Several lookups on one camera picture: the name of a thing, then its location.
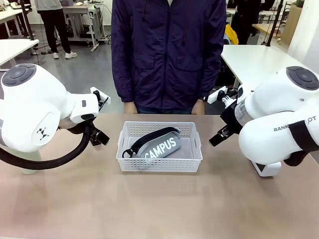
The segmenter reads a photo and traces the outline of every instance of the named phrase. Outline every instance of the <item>shoe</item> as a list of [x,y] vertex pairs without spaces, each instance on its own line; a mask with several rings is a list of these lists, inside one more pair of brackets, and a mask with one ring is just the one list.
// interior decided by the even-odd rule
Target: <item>shoe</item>
[[57,52],[53,53],[53,59],[59,59],[59,54]]
[[71,52],[71,53],[65,53],[65,59],[71,59],[73,57],[76,57],[78,54],[76,52]]

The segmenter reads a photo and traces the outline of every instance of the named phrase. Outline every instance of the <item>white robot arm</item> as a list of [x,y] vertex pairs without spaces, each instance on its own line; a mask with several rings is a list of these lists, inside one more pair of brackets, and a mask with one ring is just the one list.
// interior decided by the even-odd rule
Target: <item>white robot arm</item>
[[106,144],[106,135],[93,120],[111,99],[96,88],[91,94],[72,94],[53,75],[34,64],[20,64],[2,79],[0,143],[20,152],[34,152],[48,144],[58,128],[84,133],[85,126],[99,134],[94,140]]
[[226,105],[221,118],[227,126],[210,140],[213,146],[237,133],[243,154],[252,162],[285,161],[290,166],[319,149],[319,81],[311,71],[282,69],[255,91],[240,86],[237,100],[225,89],[208,98],[216,94]]

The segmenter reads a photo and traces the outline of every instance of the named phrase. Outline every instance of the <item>black pole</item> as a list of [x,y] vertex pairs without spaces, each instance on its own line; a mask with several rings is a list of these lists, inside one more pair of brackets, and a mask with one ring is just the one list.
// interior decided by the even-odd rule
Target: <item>black pole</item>
[[270,46],[271,40],[273,39],[273,35],[275,33],[275,30],[276,30],[279,15],[280,15],[281,9],[283,8],[283,3],[284,3],[284,0],[280,0],[280,3],[278,5],[277,14],[276,14],[275,21],[274,21],[274,25],[273,25],[273,28],[271,29],[266,46]]
[[31,27],[30,27],[30,23],[29,23],[29,19],[26,15],[26,10],[25,10],[25,6],[24,6],[24,0],[20,0],[20,4],[21,4],[21,8],[22,8],[22,14],[23,14],[23,18],[24,18],[24,21],[25,21],[25,25],[26,25],[26,31],[30,37],[30,40],[34,40],[34,37],[33,37],[33,34],[32,34],[32,31],[31,31]]

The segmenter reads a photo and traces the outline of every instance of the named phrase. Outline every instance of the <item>gray pouch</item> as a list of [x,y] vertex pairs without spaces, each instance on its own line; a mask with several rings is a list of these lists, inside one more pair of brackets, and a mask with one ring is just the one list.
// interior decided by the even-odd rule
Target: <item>gray pouch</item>
[[165,158],[181,147],[180,130],[166,127],[139,138],[130,149],[123,152],[131,158]]

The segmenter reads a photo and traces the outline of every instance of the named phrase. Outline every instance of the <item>gray joint cap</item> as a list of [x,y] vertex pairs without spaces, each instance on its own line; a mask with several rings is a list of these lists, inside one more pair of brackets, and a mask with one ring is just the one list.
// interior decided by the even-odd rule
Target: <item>gray joint cap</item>
[[18,86],[32,78],[36,72],[34,64],[19,64],[8,70],[2,78],[2,83],[5,86]]
[[302,89],[309,91],[319,89],[319,81],[315,74],[301,66],[287,67],[287,76]]

